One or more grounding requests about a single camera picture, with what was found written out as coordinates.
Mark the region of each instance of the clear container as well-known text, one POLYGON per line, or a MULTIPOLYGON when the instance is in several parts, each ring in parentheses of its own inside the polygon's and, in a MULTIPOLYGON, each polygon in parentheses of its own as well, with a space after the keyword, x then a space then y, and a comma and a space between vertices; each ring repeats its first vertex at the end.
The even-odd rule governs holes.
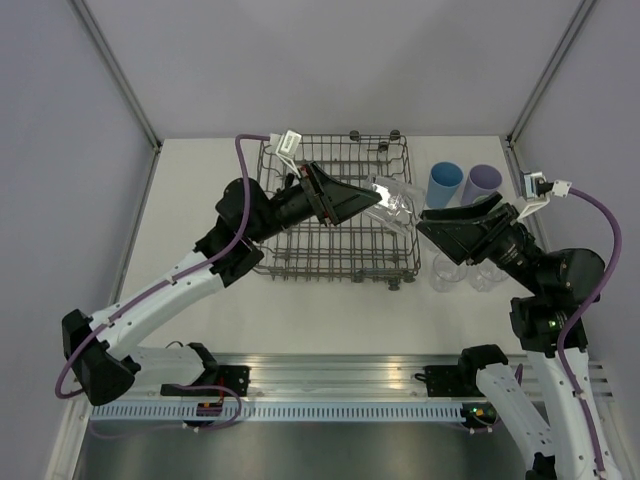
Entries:
POLYGON ((381 175, 370 175, 365 186, 378 192, 382 200, 364 214, 391 231, 410 235, 424 208, 424 189, 381 175))
POLYGON ((429 271, 429 284, 436 292, 450 292, 466 276, 466 265, 456 265, 445 254, 439 253, 429 271))
POLYGON ((490 292, 507 278, 509 275, 496 267, 491 260, 469 267, 467 274, 467 280, 479 292, 490 292))

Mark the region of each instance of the gray wire rack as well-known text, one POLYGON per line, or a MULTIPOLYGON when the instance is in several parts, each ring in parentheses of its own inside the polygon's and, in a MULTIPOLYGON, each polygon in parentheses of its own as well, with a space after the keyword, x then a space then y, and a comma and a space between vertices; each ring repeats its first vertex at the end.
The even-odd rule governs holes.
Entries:
MULTIPOLYGON (((411 183, 406 137, 389 135, 303 135, 296 162, 315 161, 329 175, 362 187, 370 174, 411 183)), ((263 142, 258 158, 258 182, 268 196, 284 187, 286 167, 263 142)), ((320 225, 312 218, 259 245, 265 254, 255 268, 262 275, 284 280, 327 278, 387 282, 389 290, 411 283, 420 270, 415 232, 399 235, 365 215, 338 226, 320 225)))

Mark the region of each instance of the gray wall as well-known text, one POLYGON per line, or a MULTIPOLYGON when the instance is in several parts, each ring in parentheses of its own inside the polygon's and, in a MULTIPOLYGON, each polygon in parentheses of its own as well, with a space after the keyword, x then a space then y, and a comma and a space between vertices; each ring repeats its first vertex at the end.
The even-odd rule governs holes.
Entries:
POLYGON ((0 465, 41 478, 60 320, 104 306, 151 150, 63 0, 0 2, 0 465))
POLYGON ((498 134, 578 0, 88 0, 164 138, 498 134))
MULTIPOLYGON (((528 165, 572 180, 604 202, 623 231, 621 264, 586 316, 591 352, 607 368, 640 451, 640 3, 600 2, 520 142, 528 165)), ((605 258, 612 236, 597 210, 556 200, 543 213, 554 247, 585 246, 605 258)))

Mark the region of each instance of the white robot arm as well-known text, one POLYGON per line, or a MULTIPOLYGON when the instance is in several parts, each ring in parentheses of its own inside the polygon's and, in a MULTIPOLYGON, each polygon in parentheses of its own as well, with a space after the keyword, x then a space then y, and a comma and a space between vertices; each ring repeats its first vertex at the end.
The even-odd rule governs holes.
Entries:
MULTIPOLYGON (((196 242, 194 250, 130 298, 91 316, 79 310, 65 316, 67 364, 56 384, 60 398, 84 393, 93 405, 103 405, 140 386, 215 385, 218 365, 204 346, 192 343, 162 349, 141 348, 139 343, 187 306, 247 274, 263 258, 252 242, 314 215, 321 223, 339 224, 381 200, 375 192, 337 182, 313 162, 296 170, 290 161, 299 141, 296 135, 288 132, 275 139, 278 156, 295 170, 287 176, 284 189, 269 199, 246 175, 239 141, 267 141, 268 137, 239 137, 236 148, 244 178, 225 189, 216 205, 216 226, 196 242), (82 390, 63 393, 62 383, 70 370, 82 390)), ((535 208, 500 204, 500 195, 494 194, 470 207, 425 211, 417 229, 454 262, 479 263, 489 258, 534 294, 512 300, 511 321, 540 380, 551 429, 513 379, 501 352, 492 350, 478 359, 476 353, 486 346, 474 347, 480 350, 467 349, 461 357, 464 370, 471 372, 468 382, 496 407, 520 448, 530 469, 527 478, 621 478, 593 415, 586 338, 579 319, 581 308, 599 294, 608 272, 603 272, 604 262, 590 250, 544 253, 535 245, 517 220, 548 203, 542 197, 552 191, 562 195, 569 187, 565 182, 554 190, 544 177, 530 178, 533 196, 525 200, 537 201, 535 208), (569 370, 560 364, 563 359, 569 362, 569 370)))

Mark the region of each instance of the white table surface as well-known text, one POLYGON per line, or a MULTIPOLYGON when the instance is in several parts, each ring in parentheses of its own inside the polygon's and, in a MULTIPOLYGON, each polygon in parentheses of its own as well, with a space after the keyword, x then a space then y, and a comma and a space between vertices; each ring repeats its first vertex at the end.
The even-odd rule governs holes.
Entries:
MULTIPOLYGON (((515 198, 498 137, 409 137, 408 144, 414 183, 426 187, 439 161, 453 161, 465 174, 487 163, 501 171, 506 200, 515 198)), ((258 142, 243 147, 254 176, 258 142)), ((224 187, 239 176, 233 139, 164 143, 123 295, 164 274, 193 248, 215 224, 224 187)), ((491 293, 478 293, 465 281, 451 293, 438 293, 427 275, 434 254, 422 243, 421 255, 417 281, 398 292, 370 281, 284 282, 252 272, 187 308, 143 345, 180 340, 202 342, 218 353, 402 355, 458 354, 497 343, 506 353, 521 353, 509 300, 527 296, 524 288, 509 279, 491 293)))

